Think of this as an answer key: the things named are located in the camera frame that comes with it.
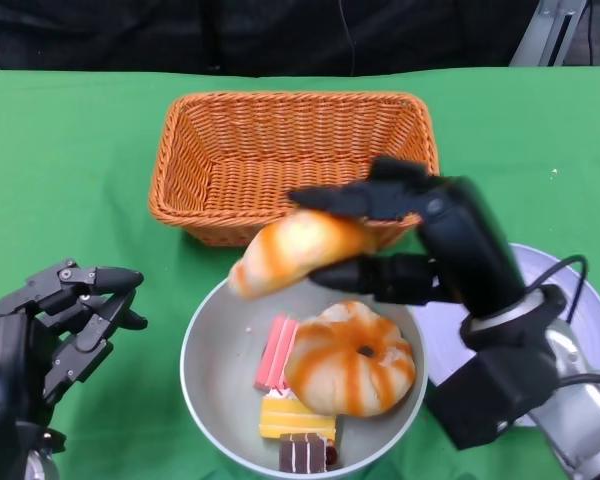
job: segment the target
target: pink candy stick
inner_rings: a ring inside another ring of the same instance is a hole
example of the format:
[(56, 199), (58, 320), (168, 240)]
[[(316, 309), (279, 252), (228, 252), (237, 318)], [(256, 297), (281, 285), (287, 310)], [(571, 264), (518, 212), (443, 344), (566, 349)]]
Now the pink candy stick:
[(298, 327), (300, 326), (300, 324), (298, 322), (295, 322), (295, 323), (296, 324), (293, 327), (293, 335), (291, 336), (291, 342), (289, 342), (289, 348), (287, 349), (287, 357), (284, 359), (284, 364), (282, 366), (282, 373), (280, 374), (280, 379), (278, 380), (278, 385), (276, 387), (279, 390), (284, 390), (285, 388), (288, 388), (287, 380), (284, 378), (284, 367), (287, 365), (287, 361), (289, 360), (289, 355), (291, 355), (291, 350), (293, 350), (293, 344), (295, 343), (295, 339), (296, 339), (296, 332), (298, 331)]
[(264, 350), (262, 360), (260, 360), (260, 366), (258, 367), (258, 373), (256, 374), (256, 381), (253, 384), (254, 387), (261, 390), (269, 390), (266, 385), (267, 379), (269, 378), (269, 373), (271, 372), (271, 364), (273, 362), (273, 357), (276, 354), (276, 347), (278, 346), (280, 334), (282, 333), (282, 327), (284, 326), (285, 320), (286, 317), (284, 315), (278, 315), (273, 320), (273, 325), (271, 325), (267, 346)]
[(268, 388), (276, 388), (279, 385), (280, 377), (284, 373), (284, 365), (287, 361), (289, 354), (289, 348), (293, 334), (296, 331), (296, 321), (290, 318), (286, 318), (284, 325), (282, 326), (282, 332), (280, 333), (280, 340), (276, 346), (276, 353), (273, 356), (271, 362), (271, 370), (269, 371), (269, 377), (267, 378), (266, 386)]

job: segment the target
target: white plate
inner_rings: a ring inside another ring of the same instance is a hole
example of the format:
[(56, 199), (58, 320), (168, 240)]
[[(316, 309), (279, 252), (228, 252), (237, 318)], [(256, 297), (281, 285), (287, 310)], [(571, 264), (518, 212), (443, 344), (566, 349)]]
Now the white plate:
[[(527, 285), (558, 262), (557, 258), (531, 247), (517, 244), (511, 244), (511, 247)], [(545, 282), (558, 285), (565, 294), (567, 307), (562, 319), (569, 311), (579, 278), (579, 273), (567, 267)], [(475, 355), (464, 346), (459, 334), (460, 324), (468, 312), (461, 305), (447, 303), (430, 303), (425, 307), (413, 307), (412, 311), (424, 337), (429, 378), (439, 385)], [(589, 282), (582, 290), (572, 328), (587, 360), (592, 367), (600, 370), (600, 296)], [(534, 426), (528, 416), (522, 417), (516, 424)]]

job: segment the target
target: striped bagel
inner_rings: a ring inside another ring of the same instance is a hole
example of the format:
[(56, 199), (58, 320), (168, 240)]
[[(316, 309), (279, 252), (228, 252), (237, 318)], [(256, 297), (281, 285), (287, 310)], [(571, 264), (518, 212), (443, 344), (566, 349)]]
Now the striped bagel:
[(404, 397), (415, 372), (411, 346), (398, 327), (350, 301), (300, 325), (284, 373), (314, 412), (368, 417)]
[(375, 242), (362, 224), (327, 213), (300, 210), (266, 226), (229, 272), (229, 287), (243, 298), (273, 293), (312, 270), (362, 253)]

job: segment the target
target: chocolate cake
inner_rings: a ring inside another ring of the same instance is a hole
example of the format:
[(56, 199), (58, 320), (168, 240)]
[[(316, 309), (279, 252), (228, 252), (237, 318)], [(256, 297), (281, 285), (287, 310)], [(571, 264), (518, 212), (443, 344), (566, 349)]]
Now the chocolate cake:
[(280, 436), (280, 471), (322, 473), (327, 471), (327, 439), (317, 433)]

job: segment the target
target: wicker basket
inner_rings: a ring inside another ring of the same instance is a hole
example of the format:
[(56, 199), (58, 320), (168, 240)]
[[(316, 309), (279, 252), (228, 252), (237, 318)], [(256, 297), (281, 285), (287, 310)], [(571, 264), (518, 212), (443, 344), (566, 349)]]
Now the wicker basket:
[[(293, 209), (286, 191), (360, 179), (382, 153), (439, 173), (421, 100), (403, 93), (188, 95), (168, 111), (149, 209), (207, 245), (246, 245)], [(370, 225), (386, 246), (416, 221)]]

